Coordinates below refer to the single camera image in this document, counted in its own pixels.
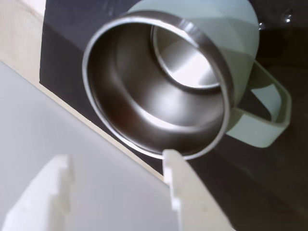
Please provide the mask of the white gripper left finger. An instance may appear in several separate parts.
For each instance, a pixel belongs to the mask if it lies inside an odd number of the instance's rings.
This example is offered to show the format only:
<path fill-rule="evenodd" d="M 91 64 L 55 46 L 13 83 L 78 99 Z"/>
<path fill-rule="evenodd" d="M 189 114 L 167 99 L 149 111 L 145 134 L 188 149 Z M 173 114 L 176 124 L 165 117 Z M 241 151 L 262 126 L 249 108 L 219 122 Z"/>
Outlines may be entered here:
<path fill-rule="evenodd" d="M 3 231 L 64 231 L 74 184 L 73 162 L 68 155 L 53 157 L 31 180 L 7 212 Z"/>

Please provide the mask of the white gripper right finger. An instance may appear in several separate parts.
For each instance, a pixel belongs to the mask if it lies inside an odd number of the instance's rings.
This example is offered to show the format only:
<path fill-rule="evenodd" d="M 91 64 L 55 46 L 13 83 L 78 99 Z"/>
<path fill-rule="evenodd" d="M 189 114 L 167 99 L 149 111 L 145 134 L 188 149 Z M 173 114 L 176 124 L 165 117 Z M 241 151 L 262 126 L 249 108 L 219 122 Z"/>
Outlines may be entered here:
<path fill-rule="evenodd" d="M 163 151 L 163 174 L 180 231 L 233 230 L 215 198 L 178 151 Z"/>

